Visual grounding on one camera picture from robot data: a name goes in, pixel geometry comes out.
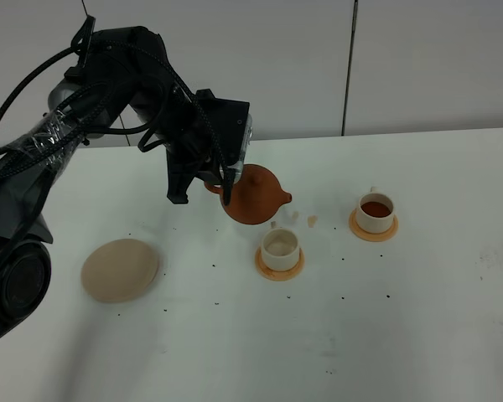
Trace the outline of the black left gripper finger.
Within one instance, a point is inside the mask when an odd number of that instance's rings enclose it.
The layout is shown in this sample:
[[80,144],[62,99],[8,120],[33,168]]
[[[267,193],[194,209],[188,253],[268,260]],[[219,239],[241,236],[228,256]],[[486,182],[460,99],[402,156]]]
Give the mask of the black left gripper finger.
[[201,161],[186,161],[183,157],[167,153],[168,192],[167,198],[173,204],[187,204],[187,191],[194,180]]
[[223,171],[219,165],[202,165],[196,177],[205,183],[223,184]]

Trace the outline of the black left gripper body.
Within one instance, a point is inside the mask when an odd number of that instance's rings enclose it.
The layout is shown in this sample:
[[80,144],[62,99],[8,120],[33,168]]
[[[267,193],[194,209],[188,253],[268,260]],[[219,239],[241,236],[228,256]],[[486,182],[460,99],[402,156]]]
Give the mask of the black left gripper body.
[[138,149],[143,152],[164,146],[167,152],[201,165],[218,165],[209,117],[196,99],[176,82],[161,79],[135,79],[129,106],[140,121],[129,134],[139,135]]

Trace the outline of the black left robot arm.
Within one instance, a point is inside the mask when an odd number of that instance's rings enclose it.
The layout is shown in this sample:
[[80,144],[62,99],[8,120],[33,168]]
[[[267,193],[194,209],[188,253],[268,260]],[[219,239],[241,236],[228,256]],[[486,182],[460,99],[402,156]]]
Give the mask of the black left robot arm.
[[0,122],[20,93],[64,57],[77,63],[51,91],[33,129],[0,147],[0,338],[28,317],[50,283],[53,238],[42,210],[76,149],[94,137],[140,134],[138,149],[165,147],[174,204],[186,204],[194,179],[231,198],[234,163],[245,135],[228,101],[192,91],[169,63],[160,35],[142,26],[95,30],[88,18],[70,46],[45,60],[0,107]]

